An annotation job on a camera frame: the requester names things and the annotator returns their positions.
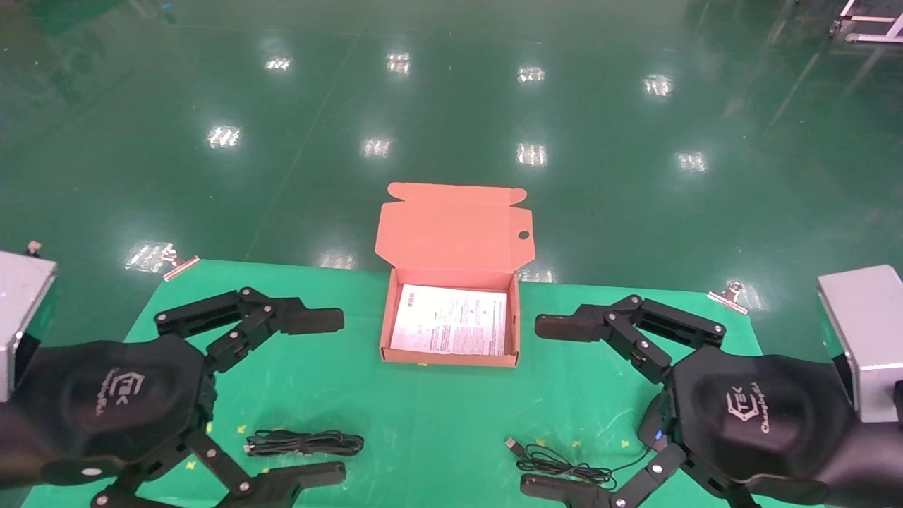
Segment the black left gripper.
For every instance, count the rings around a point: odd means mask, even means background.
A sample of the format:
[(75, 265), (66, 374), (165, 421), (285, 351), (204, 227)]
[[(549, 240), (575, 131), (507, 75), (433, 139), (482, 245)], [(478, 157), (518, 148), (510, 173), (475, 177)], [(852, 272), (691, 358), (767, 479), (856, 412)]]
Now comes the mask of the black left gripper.
[[(219, 507), (291, 507), (304, 490), (338, 485), (345, 463), (271, 468), (251, 477), (203, 431), (212, 418), (215, 379), (202, 353), (168, 335), (145, 343), (42, 347), (2, 404), (2, 488), (116, 481), (94, 507), (165, 507), (138, 496), (194, 454), (228, 492)], [(348, 456), (348, 436), (261, 430), (249, 456)]]

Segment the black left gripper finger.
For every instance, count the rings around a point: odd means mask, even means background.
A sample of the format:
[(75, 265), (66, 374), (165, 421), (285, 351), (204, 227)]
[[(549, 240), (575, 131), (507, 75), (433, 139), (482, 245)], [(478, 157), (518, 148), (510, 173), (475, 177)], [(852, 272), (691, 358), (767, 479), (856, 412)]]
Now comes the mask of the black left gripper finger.
[(175, 334), (183, 339), (230, 326), (207, 345), (207, 369), (217, 373), (228, 372), (277, 332), (324, 334), (344, 327), (342, 309), (307, 308), (299, 297), (270, 297), (252, 287), (164, 310), (154, 321), (161, 337)]

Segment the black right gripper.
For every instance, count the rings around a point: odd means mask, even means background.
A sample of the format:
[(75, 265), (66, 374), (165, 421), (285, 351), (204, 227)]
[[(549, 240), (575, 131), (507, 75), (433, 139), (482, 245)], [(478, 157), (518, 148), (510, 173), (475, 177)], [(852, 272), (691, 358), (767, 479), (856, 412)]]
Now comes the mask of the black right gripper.
[(655, 456), (616, 491), (575, 481), (578, 466), (559, 457), (558, 475), (526, 463), (546, 451), (520, 447), (523, 494), (568, 507), (638, 507), (678, 472), (732, 507), (757, 507), (761, 489), (819, 489), (819, 473), (858, 423), (835, 368), (783, 355), (742, 356), (706, 346), (667, 378), (665, 430), (675, 443), (649, 443)]

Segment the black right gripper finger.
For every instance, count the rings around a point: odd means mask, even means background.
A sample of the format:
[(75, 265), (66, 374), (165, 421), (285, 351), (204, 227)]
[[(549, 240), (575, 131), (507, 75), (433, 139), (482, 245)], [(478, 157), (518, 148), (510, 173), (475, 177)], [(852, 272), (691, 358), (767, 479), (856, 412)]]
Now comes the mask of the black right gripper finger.
[(720, 348), (727, 331), (719, 322), (636, 294), (607, 306), (583, 303), (571, 315), (538, 315), (534, 329), (542, 339), (609, 344), (653, 384), (665, 382), (672, 358), (646, 332), (697, 350)]

